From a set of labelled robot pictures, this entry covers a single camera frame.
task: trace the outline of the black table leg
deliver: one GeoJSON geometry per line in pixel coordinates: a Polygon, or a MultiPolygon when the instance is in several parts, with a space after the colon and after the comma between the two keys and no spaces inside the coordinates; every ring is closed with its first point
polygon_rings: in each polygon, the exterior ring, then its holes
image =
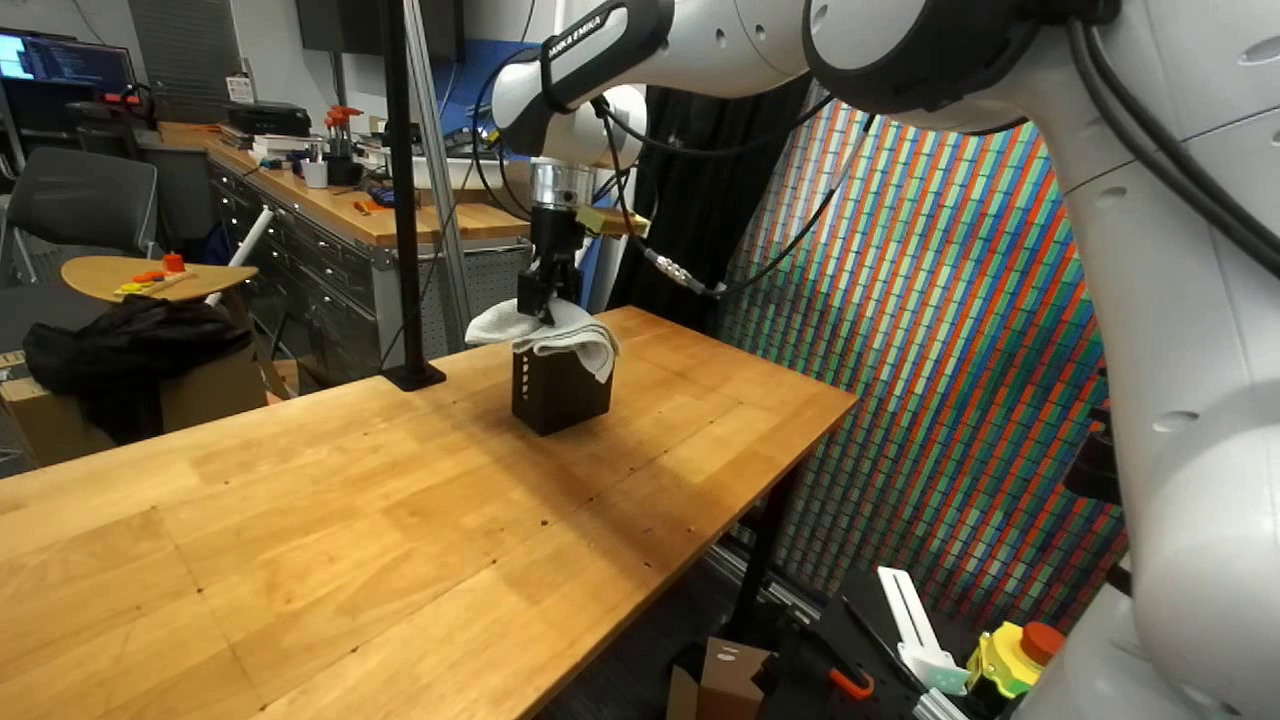
{"type": "Polygon", "coordinates": [[[750,575],[745,575],[745,583],[738,592],[738,607],[734,607],[734,616],[725,624],[730,641],[745,641],[745,633],[752,633],[752,624],[758,624],[759,592],[770,583],[770,569],[774,569],[777,543],[785,540],[785,526],[788,526],[797,487],[799,487],[799,469],[792,469],[766,496],[766,516],[759,516],[758,543],[752,543],[752,556],[750,556],[750,575]]]}

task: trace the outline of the wooden tabletop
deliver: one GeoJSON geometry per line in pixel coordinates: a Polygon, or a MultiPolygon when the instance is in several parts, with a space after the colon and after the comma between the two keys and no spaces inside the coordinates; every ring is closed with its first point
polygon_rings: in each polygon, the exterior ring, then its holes
{"type": "MultiPolygon", "coordinates": [[[[245,175],[259,191],[276,196],[281,204],[352,238],[378,248],[397,248],[397,211],[378,207],[365,190],[309,190],[296,172],[289,167],[259,167],[249,154],[226,143],[216,128],[209,126],[164,126],[164,143],[170,147],[209,147],[209,159],[245,175]]],[[[513,242],[528,238],[528,224],[505,207],[494,207],[474,196],[456,196],[456,221],[462,221],[462,242],[513,242]]],[[[422,196],[416,207],[416,232],[422,242],[441,238],[441,211],[431,204],[431,191],[422,196]]]]}
{"type": "Polygon", "coordinates": [[[0,486],[3,716],[525,716],[849,394],[610,312],[614,411],[513,419],[510,347],[0,486]]]}
{"type": "Polygon", "coordinates": [[[134,280],[142,271],[162,271],[162,262],[142,262],[142,255],[74,255],[64,266],[64,280],[103,303],[120,303],[124,298],[157,298],[157,302],[199,302],[212,294],[226,294],[232,283],[245,283],[249,277],[258,277],[258,269],[226,269],[226,266],[189,266],[176,277],[164,277],[157,283],[138,283],[134,280]]]}

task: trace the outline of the box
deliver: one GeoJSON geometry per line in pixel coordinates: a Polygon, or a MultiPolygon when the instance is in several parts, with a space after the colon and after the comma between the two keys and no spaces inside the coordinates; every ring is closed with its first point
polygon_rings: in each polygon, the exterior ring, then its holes
{"type": "Polygon", "coordinates": [[[303,362],[267,362],[258,367],[267,400],[296,400],[328,390],[303,362]]]}
{"type": "Polygon", "coordinates": [[[513,347],[513,411],[539,435],[604,415],[614,376],[601,385],[578,354],[513,347]]]}
{"type": "Polygon", "coordinates": [[[669,720],[758,720],[766,703],[758,672],[770,655],[770,650],[712,637],[701,678],[673,668],[669,720]]]}
{"type": "MultiPolygon", "coordinates": [[[[113,447],[113,435],[90,423],[74,397],[45,394],[34,376],[20,372],[12,354],[9,379],[0,385],[0,405],[12,415],[34,463],[62,463],[113,447]]],[[[249,347],[162,385],[164,432],[209,423],[259,405],[265,385],[249,347]]]]}

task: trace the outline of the colorful mesh backdrop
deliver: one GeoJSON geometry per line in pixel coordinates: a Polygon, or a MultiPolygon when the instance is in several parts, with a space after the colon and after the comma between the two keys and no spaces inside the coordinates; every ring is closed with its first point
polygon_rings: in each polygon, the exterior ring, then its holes
{"type": "Polygon", "coordinates": [[[797,131],[734,280],[843,190],[721,323],[861,397],[803,474],[782,569],[835,592],[849,569],[897,566],[929,614],[1074,624],[1123,532],[1117,509],[1061,487],[1106,357],[1044,140],[880,121],[849,159],[861,121],[830,108],[797,131]]]}

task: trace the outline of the workbench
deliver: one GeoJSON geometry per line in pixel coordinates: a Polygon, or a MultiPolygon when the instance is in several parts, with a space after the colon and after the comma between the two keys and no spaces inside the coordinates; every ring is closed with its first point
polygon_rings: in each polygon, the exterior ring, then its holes
{"type": "Polygon", "coordinates": [[[853,410],[650,312],[614,411],[513,415],[513,354],[0,486],[3,716],[528,716],[853,410]]]}
{"type": "MultiPolygon", "coordinates": [[[[204,126],[164,126],[164,147],[204,147],[212,164],[212,199],[226,228],[245,242],[259,207],[273,211],[265,245],[249,255],[259,277],[249,283],[249,308],[265,335],[301,357],[317,376],[340,385],[402,363],[402,280],[397,218],[378,207],[365,190],[309,190],[289,167],[259,167],[249,154],[204,126]]],[[[528,266],[528,224],[475,191],[456,196],[464,245],[468,303],[484,312],[517,298],[517,271],[528,266]]],[[[435,204],[416,207],[424,294],[424,347],[447,354],[435,204]]]]}

